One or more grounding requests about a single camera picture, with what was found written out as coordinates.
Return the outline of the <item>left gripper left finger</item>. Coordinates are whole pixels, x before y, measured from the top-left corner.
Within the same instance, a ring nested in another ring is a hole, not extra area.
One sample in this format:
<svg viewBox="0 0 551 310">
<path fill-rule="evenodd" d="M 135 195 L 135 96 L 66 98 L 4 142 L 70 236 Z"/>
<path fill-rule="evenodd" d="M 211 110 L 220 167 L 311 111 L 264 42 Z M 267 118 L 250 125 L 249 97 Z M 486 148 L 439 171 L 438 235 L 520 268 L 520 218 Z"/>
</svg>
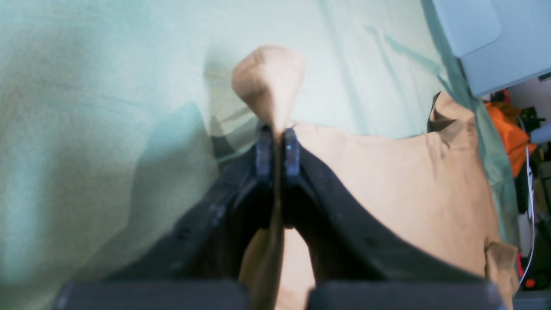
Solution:
<svg viewBox="0 0 551 310">
<path fill-rule="evenodd" d="M 268 126 L 153 247 L 104 280 L 74 282 L 58 310 L 272 310 L 274 286 L 240 284 L 246 248 L 269 224 L 273 138 Z"/>
</svg>

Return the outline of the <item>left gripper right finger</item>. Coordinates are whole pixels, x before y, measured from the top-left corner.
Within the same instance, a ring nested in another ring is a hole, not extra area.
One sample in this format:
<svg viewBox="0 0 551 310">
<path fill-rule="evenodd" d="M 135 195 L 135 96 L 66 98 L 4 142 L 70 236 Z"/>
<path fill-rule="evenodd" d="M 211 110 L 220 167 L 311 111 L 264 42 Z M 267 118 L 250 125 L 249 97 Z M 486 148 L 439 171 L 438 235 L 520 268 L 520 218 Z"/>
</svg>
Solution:
<svg viewBox="0 0 551 310">
<path fill-rule="evenodd" d="M 398 237 L 286 129 L 283 215 L 305 238 L 309 310 L 503 310 L 496 285 Z"/>
</svg>

